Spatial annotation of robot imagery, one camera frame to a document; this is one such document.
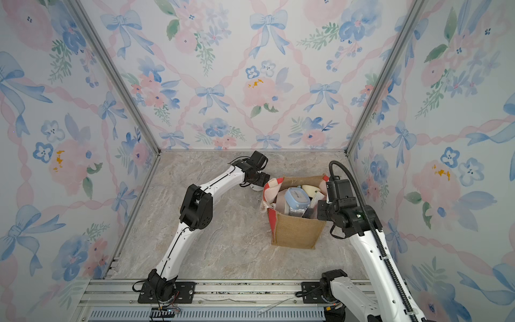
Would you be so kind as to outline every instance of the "pink flower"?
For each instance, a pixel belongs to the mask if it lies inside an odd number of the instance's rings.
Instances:
[[[307,0],[304,4],[304,15],[315,26],[321,27],[326,25],[327,21],[339,18],[346,7],[346,0],[329,1],[327,3],[324,1]]]
[[[89,143],[79,143],[66,140],[54,149],[54,154],[48,170],[52,180],[66,188],[68,196],[75,195],[82,186],[82,181],[88,176],[87,168],[95,169],[94,163],[99,163],[95,149]]]
[[[442,304],[440,304],[440,301],[435,299],[431,293],[426,291],[420,292],[418,303],[428,320],[449,322],[449,317]]]
[[[145,104],[146,106],[154,106],[157,108],[163,108],[164,106],[164,94],[158,91],[145,91]]]
[[[422,72],[422,85],[429,87],[438,82],[443,75],[445,65],[440,59],[432,60]]]
[[[268,77],[258,77],[246,82],[243,87],[243,94],[245,96],[243,104],[250,108],[254,106],[262,107],[265,103],[270,104],[272,103],[272,97],[279,96],[276,83]]]
[[[197,2],[195,0],[190,0],[190,3],[181,2],[181,6],[175,10],[177,16],[181,19],[181,30],[201,31],[205,16],[202,10],[197,7]]]
[[[452,230],[452,223],[458,220],[454,203],[460,197],[460,185],[456,175],[436,160],[425,164],[420,173],[413,175],[413,185],[420,192],[422,201],[431,206],[426,216],[431,217],[431,227]]]
[[[369,95],[372,90],[374,89],[374,86],[372,85],[365,85],[365,89],[360,92],[360,94],[367,94]]]
[[[197,47],[197,39],[191,31],[181,30],[175,35],[175,46],[181,53],[191,54]]]
[[[50,51],[54,31],[43,6],[32,0],[3,0],[7,24],[32,49]]]
[[[224,146],[226,147],[236,146],[236,139],[233,137],[226,135],[222,138],[222,140],[224,141]]]
[[[309,130],[302,136],[305,145],[320,146],[325,142],[325,134],[320,130]]]
[[[374,181],[374,179],[370,175],[367,177],[366,181],[368,185],[368,193],[370,193],[372,199],[376,201],[377,198],[379,198],[379,185],[377,184],[377,182]]]
[[[136,85],[136,84],[133,84],[131,85],[132,86],[132,90],[130,91],[132,94],[137,94],[137,93],[140,93],[140,94],[143,94],[141,92],[141,85]]]
[[[135,165],[143,166],[148,158],[148,149],[145,143],[136,143],[132,150],[132,159]]]
[[[82,276],[93,276],[97,266],[103,266],[108,259],[108,256],[104,254],[106,250],[107,241],[103,238],[99,238],[93,245],[91,245],[88,251],[88,261],[84,265],[84,272]]]
[[[161,84],[154,80],[154,76],[152,74],[149,74],[149,76],[141,74],[140,78],[140,84],[142,88],[146,88],[151,91],[157,91],[159,87],[161,87]]]

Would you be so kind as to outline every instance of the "vent grille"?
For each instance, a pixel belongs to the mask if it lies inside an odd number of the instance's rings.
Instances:
[[[203,307],[181,308],[181,313],[174,318],[165,317],[165,321],[325,321],[323,308],[273,308],[259,314],[258,308],[227,308]],[[89,321],[149,321],[158,318],[162,321],[160,312],[150,308],[94,308]]]

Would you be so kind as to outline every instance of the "wire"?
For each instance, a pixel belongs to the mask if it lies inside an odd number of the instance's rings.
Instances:
[[[401,296],[402,303],[406,307],[407,314],[409,315],[409,318],[413,322],[418,322],[418,318],[416,317],[416,315],[414,315],[413,307],[411,307],[408,297],[406,296],[406,293],[402,289],[402,284],[399,281],[399,278],[397,277],[397,274],[395,273],[395,270],[393,269],[392,264],[390,263],[390,259],[386,255],[385,247],[383,246],[383,243],[381,242],[381,239],[379,238],[379,234],[377,233],[377,231],[375,229],[375,225],[373,224],[372,220],[368,216],[367,209],[365,208],[365,202],[363,201],[363,196],[361,195],[361,190],[359,190],[356,180],[354,180],[354,177],[352,176],[349,169],[347,169],[341,162],[338,162],[335,160],[329,162],[329,173],[331,174],[332,178],[334,177],[334,172],[333,172],[334,165],[337,165],[340,169],[342,169],[343,172],[345,172],[345,174],[349,178],[349,181],[351,182],[351,185],[352,185],[352,189],[354,190],[354,193],[356,194],[356,199],[358,201],[359,207],[361,208],[361,211],[363,212],[363,217],[367,221],[368,227],[370,228],[370,231],[372,232],[372,236],[375,239],[375,243],[377,244],[377,248],[379,249],[381,258],[383,259],[383,261],[386,265],[386,269],[390,273],[393,283],[395,284],[395,287],[396,287],[397,291],[399,292],[399,295]]]
[[[315,287],[314,289],[312,289],[309,292],[298,291],[298,292],[295,292],[295,297],[304,297],[304,296],[311,294],[312,292],[319,290],[319,289],[320,289],[320,286]]]
[[[237,157],[236,159],[232,160],[231,162],[227,163],[227,164],[231,164],[233,163],[234,161],[240,159],[240,158],[247,158],[247,159],[250,159],[250,157],[247,157],[247,156],[241,156],[241,157]]]

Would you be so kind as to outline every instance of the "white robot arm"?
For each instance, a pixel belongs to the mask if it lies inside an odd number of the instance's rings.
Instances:
[[[196,236],[213,216],[213,204],[226,191],[239,184],[264,187],[270,178],[262,173],[268,159],[255,151],[250,158],[238,159],[215,179],[196,186],[190,185],[181,207],[180,224],[166,254],[145,281],[157,300],[169,303],[175,295],[175,281],[179,267]],[[332,166],[338,165],[350,180],[334,176]],[[326,301],[340,301],[360,322],[415,322],[427,321],[422,310],[412,299],[402,282],[397,267],[387,251],[382,225],[375,211],[366,206],[351,173],[337,161],[331,161],[330,181],[327,182],[328,200],[319,201],[318,219],[332,221],[340,227],[361,258],[374,288],[377,302],[355,287],[341,269],[325,272],[320,279],[320,293]],[[353,196],[351,184],[356,197]]]

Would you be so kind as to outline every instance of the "gray marble surface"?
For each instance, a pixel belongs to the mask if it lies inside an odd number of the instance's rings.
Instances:
[[[200,185],[228,169],[227,162],[250,152],[164,152],[135,219],[113,278],[144,279],[166,252],[179,224],[186,188]],[[342,152],[263,152],[271,177],[328,173]],[[367,278],[353,246],[329,235],[316,249],[272,246],[270,224],[260,210],[262,193],[234,187],[215,205],[213,220],[199,235],[182,263],[181,279],[318,279],[342,268],[353,279]]]

